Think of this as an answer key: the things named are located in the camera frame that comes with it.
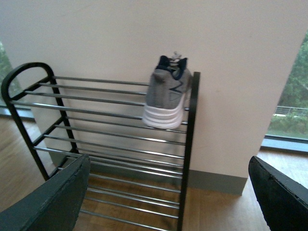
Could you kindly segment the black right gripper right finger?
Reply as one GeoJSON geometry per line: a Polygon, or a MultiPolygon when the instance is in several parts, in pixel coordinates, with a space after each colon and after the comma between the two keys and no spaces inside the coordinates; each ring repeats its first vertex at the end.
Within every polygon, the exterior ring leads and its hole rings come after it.
{"type": "Polygon", "coordinates": [[[252,156],[248,172],[252,186],[272,231],[308,229],[308,190],[257,156],[252,156]]]}

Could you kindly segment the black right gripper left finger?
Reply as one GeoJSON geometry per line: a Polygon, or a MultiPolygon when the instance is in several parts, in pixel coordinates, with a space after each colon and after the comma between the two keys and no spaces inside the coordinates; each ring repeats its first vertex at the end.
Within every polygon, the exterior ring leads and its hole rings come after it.
{"type": "Polygon", "coordinates": [[[83,203],[90,159],[83,154],[0,214],[2,231],[71,231],[83,203]]]}

